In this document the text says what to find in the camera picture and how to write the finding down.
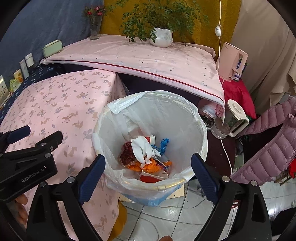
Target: red stripe trim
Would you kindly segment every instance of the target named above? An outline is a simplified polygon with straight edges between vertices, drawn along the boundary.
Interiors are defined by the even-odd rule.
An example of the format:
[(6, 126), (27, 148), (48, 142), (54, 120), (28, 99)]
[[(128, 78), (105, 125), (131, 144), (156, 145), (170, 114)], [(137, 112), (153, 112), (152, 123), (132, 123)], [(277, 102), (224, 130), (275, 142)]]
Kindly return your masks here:
[(105, 65), (110, 65), (110, 66), (114, 66), (114, 67), (126, 68), (126, 69), (131, 69), (131, 70), (134, 70), (134, 71), (140, 71), (140, 72), (143, 72), (143, 73), (146, 73), (146, 74), (154, 75), (154, 76), (157, 76), (157, 77), (160, 77), (160, 78), (164, 78), (164, 79), (167, 79), (167, 80), (171, 80), (171, 81), (174, 81), (174, 82), (178, 82), (178, 83), (183, 84), (183, 85), (187, 85), (187, 86), (189, 86), (189, 87), (191, 87), (191, 88), (194, 88), (194, 89), (200, 90), (200, 91), (202, 91), (202, 92), (205, 92), (205, 93), (207, 93), (207, 94), (209, 94), (209, 95), (215, 96), (215, 97), (219, 98), (220, 100), (222, 100), (219, 96), (214, 95), (214, 94), (212, 94), (212, 93), (209, 93), (209, 92), (207, 92), (207, 91), (205, 91), (205, 90), (199, 89), (199, 88), (197, 88), (197, 87), (195, 87), (195, 86), (192, 86), (192, 85), (190, 85), (190, 84), (187, 84), (187, 83), (181, 82), (181, 81), (179, 81), (179, 80), (171, 79), (171, 78), (168, 78), (168, 77), (165, 77), (165, 76), (161, 76), (161, 75), (158, 75), (158, 74), (154, 74), (154, 73), (146, 72), (146, 71), (143, 71), (143, 70), (140, 70), (140, 69), (134, 69), (134, 68), (130, 68), (130, 67), (126, 67), (126, 66), (119, 66), (119, 65), (115, 65), (115, 64), (107, 64), (107, 63), (92, 62), (92, 61), (83, 61), (83, 60), (79, 60), (79, 61), (77, 61), (77, 60), (66, 60), (66, 59), (64, 59), (64, 60), (53, 60), (53, 61), (72, 61), (72, 62), (83, 62), (83, 63), (92, 63), (92, 64), (105, 64)]

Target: red cloth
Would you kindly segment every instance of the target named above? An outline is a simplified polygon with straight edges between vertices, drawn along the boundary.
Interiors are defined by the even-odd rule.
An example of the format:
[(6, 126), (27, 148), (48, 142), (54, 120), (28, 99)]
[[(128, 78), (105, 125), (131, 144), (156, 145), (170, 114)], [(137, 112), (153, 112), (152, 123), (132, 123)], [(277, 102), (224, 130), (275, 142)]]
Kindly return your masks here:
[(295, 178), (295, 172), (296, 172), (296, 159), (294, 159), (291, 163), (290, 163), (290, 165), (289, 165), (289, 167), (288, 167), (288, 170), (289, 170), (289, 174), (290, 174), (290, 176), (292, 177), (292, 178)]
[(225, 80), (222, 87), (224, 89), (225, 102), (229, 99), (235, 100), (244, 109), (246, 115), (257, 119), (253, 100), (242, 80), (239, 80), (239, 82), (234, 80), (228, 82)]

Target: light green container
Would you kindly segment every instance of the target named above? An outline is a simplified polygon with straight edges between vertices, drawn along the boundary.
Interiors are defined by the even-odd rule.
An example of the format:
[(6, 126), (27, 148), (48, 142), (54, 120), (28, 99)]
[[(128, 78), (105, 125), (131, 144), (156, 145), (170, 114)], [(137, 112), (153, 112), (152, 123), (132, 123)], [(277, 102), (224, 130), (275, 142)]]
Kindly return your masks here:
[(55, 40), (47, 45), (42, 49), (43, 56), (45, 58), (61, 51), (63, 49), (62, 41), (61, 40)]

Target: purple down jacket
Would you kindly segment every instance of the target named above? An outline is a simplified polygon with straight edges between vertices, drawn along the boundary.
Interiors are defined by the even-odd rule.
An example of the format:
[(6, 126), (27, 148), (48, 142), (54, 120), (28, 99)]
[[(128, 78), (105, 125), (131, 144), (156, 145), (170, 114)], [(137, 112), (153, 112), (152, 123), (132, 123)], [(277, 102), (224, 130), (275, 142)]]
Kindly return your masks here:
[(290, 97), (264, 112), (239, 134), (238, 137), (261, 133), (283, 124), (277, 135), (231, 176), (233, 181), (249, 183), (255, 180), (262, 185), (287, 169), (296, 154), (295, 114), (296, 98)]

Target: ribbed white pot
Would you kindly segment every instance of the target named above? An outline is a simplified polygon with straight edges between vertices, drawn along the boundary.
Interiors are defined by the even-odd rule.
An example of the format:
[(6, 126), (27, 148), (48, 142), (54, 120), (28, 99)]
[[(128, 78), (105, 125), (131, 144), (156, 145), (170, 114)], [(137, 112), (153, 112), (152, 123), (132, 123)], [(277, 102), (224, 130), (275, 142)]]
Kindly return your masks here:
[(166, 48), (170, 46), (173, 42), (173, 31), (169, 29), (154, 28), (153, 34), (157, 36), (155, 43), (152, 39), (149, 39), (150, 43), (156, 47)]

